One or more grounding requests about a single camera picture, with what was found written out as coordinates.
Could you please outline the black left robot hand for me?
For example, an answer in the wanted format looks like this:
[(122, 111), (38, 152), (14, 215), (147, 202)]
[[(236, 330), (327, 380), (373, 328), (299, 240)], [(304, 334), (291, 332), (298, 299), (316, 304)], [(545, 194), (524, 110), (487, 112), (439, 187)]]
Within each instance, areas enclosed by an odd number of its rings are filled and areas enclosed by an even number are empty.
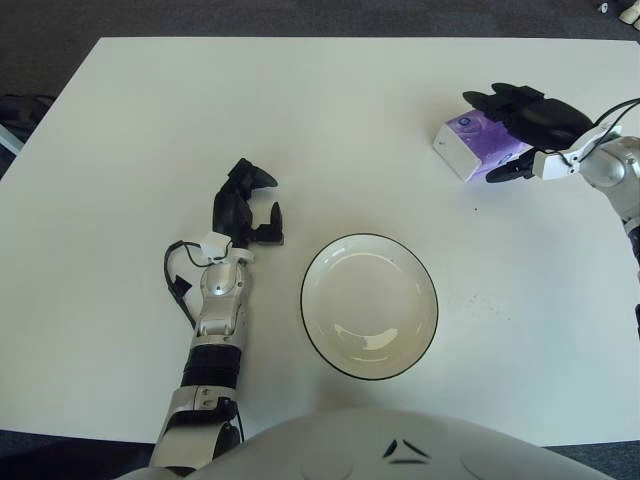
[(278, 202), (272, 205), (270, 221), (254, 228), (249, 206), (252, 192), (275, 188), (277, 180), (269, 173), (241, 158), (214, 198), (212, 230), (231, 238), (235, 248), (247, 249), (252, 243), (283, 245), (283, 218)]

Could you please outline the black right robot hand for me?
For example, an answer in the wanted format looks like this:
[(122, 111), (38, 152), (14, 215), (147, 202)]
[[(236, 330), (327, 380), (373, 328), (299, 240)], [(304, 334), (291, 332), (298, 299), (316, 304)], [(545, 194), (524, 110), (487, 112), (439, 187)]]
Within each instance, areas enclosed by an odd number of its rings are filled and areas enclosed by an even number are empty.
[(531, 178), (536, 153), (565, 150), (594, 127), (581, 111), (529, 86), (494, 83), (491, 88), (491, 94), (466, 91), (463, 98), (529, 149), (487, 173), (489, 183)]

